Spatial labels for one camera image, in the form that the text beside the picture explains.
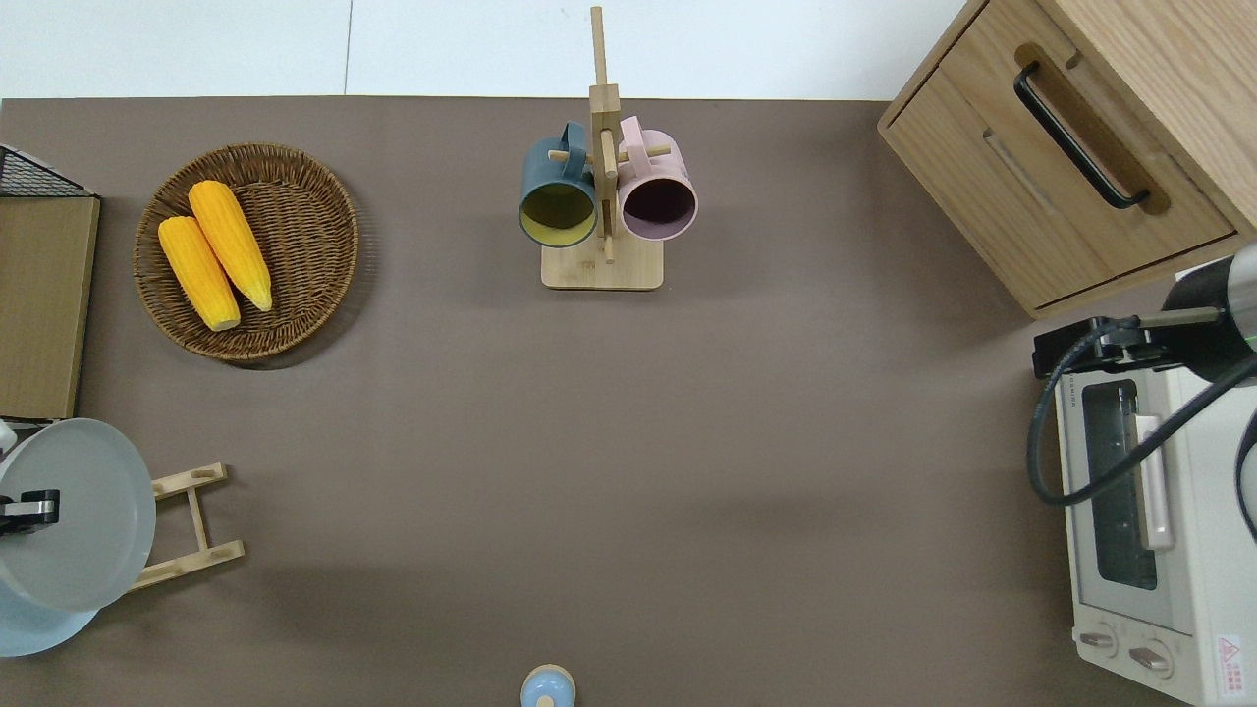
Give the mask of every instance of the oven window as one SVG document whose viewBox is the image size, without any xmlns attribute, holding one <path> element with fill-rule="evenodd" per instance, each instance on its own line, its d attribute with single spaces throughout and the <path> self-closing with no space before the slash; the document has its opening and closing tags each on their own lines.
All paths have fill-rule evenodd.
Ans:
<svg viewBox="0 0 1257 707">
<path fill-rule="evenodd" d="M 1135 439 L 1139 411 L 1135 381 L 1121 380 L 1082 389 L 1082 421 L 1087 437 L 1087 469 L 1091 478 L 1111 469 L 1125 457 Z M 1100 576 L 1136 589 L 1156 589 L 1156 556 L 1139 540 L 1139 506 L 1135 474 L 1091 499 L 1095 521 L 1096 559 Z"/>
</svg>

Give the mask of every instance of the black drawer handle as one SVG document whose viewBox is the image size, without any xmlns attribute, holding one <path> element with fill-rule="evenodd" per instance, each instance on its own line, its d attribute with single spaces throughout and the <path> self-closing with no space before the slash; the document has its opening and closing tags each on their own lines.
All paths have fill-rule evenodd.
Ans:
<svg viewBox="0 0 1257 707">
<path fill-rule="evenodd" d="M 1029 111 L 1029 114 L 1035 116 L 1038 125 L 1043 127 L 1048 137 L 1056 142 L 1056 146 L 1065 152 L 1065 156 L 1073 162 L 1073 166 L 1082 172 L 1087 182 L 1091 184 L 1092 189 L 1100 194 L 1100 196 L 1114 209 L 1129 209 L 1135 204 L 1139 204 L 1144 199 L 1148 199 L 1148 190 L 1143 190 L 1134 196 L 1126 196 L 1125 194 L 1117 191 L 1109 177 L 1100 171 L 1100 167 L 1095 164 L 1090 155 L 1087 155 L 1082 146 L 1079 145 L 1077 140 L 1070 135 L 1070 131 L 1065 130 L 1061 121 L 1052 114 L 1052 111 L 1043 104 L 1043 101 L 1035 93 L 1035 89 L 1029 86 L 1029 77 L 1036 70 L 1038 70 L 1038 62 L 1031 62 L 1019 74 L 1017 74 L 1017 81 L 1013 82 L 1013 92 L 1017 93 L 1017 98 L 1021 99 L 1022 106 Z"/>
</svg>

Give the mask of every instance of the white wall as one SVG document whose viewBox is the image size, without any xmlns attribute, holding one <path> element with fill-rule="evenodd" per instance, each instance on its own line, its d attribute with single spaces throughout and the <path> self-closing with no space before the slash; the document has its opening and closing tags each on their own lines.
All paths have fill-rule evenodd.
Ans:
<svg viewBox="0 0 1257 707">
<path fill-rule="evenodd" d="M 602 0 L 626 97 L 885 99 L 963 0 Z M 572 0 L 0 0 L 0 97 L 586 96 Z"/>
</svg>

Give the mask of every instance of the warning label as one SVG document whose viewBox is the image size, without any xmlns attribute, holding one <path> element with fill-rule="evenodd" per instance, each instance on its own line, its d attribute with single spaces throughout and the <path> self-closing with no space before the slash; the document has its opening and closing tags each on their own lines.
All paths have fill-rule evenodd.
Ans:
<svg viewBox="0 0 1257 707">
<path fill-rule="evenodd" d="M 1244 696 L 1244 657 L 1241 648 L 1243 643 L 1238 635 L 1218 637 L 1218 668 L 1222 678 L 1218 692 L 1222 697 Z"/>
</svg>

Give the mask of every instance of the pink mug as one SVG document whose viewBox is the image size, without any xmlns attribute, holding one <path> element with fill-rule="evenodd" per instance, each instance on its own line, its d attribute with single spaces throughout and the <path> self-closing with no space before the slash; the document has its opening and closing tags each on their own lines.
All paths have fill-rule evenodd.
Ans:
<svg viewBox="0 0 1257 707">
<path fill-rule="evenodd" d="M 647 240 L 667 240 L 685 233 L 698 215 L 698 195 L 676 141 L 657 130 L 641 130 L 637 116 L 620 121 L 625 140 L 620 151 L 628 161 L 618 166 L 616 190 L 620 220 L 628 233 Z M 651 147 L 670 152 L 651 157 Z"/>
</svg>

